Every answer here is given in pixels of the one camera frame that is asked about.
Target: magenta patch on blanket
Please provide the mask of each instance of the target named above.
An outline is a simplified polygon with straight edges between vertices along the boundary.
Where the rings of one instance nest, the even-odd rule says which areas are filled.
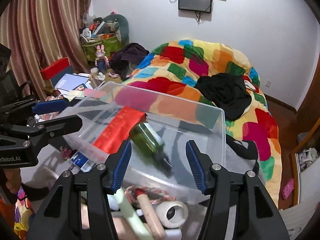
[[[209,65],[202,60],[195,60],[191,57],[189,61],[189,69],[198,76],[207,76],[209,73]]]
[[[146,82],[133,82],[130,86],[145,88],[144,85]],[[144,90],[131,89],[128,87],[123,87],[117,93],[115,101],[118,105],[129,106],[139,111],[148,112],[151,105],[156,101],[157,94],[150,93]]]
[[[261,161],[266,161],[271,156],[268,135],[256,122],[246,122],[242,126],[242,140],[254,141]]]

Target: bed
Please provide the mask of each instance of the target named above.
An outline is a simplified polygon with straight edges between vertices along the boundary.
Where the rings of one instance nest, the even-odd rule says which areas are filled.
[[[249,111],[235,121],[226,121],[226,133],[255,142],[266,188],[278,206],[282,172],[278,126],[259,89],[259,75],[242,52],[221,43],[172,41],[147,55],[124,84],[214,105],[194,86],[199,76],[218,73],[245,76],[256,87],[255,92],[247,90],[252,97]]]

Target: green glass bottle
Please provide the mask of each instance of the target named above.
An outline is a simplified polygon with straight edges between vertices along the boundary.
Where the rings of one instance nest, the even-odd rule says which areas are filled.
[[[149,123],[137,123],[131,129],[129,135],[140,149],[140,156],[145,162],[153,164],[168,177],[172,175],[169,158],[163,151],[164,141]]]

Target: green basket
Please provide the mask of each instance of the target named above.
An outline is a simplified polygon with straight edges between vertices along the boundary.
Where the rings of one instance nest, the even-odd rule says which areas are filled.
[[[111,37],[88,44],[81,44],[82,50],[88,61],[96,60],[96,46],[102,44],[104,45],[104,51],[106,52],[107,57],[110,57],[111,53],[115,53],[122,49],[122,44],[118,41],[117,37]]]

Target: baseboard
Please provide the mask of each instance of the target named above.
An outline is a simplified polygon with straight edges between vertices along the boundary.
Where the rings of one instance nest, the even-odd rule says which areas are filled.
[[[293,106],[289,106],[288,104],[286,104],[286,103],[284,103],[284,102],[282,102],[282,101],[280,101],[280,100],[278,100],[278,99],[276,99],[276,98],[273,98],[273,97],[271,97],[271,96],[268,96],[268,95],[266,95],[266,94],[264,94],[264,95],[265,95],[265,97],[266,97],[266,100],[271,101],[271,102],[274,102],[274,103],[276,103],[277,105],[283,106],[284,108],[289,109],[290,111],[294,112],[295,114],[297,113],[297,110],[296,110]]]

